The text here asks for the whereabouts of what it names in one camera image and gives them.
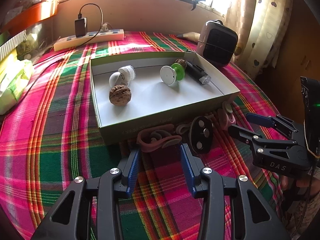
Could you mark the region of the person's right hand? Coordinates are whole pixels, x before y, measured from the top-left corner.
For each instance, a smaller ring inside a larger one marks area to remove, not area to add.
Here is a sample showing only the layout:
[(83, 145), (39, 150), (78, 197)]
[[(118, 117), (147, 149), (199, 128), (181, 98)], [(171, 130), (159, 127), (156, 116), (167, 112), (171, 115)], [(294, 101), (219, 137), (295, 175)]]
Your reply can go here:
[(280, 185), (283, 189), (284, 200), (307, 200), (315, 198), (319, 194), (319, 179), (305, 174), (294, 180), (286, 176), (280, 176)]

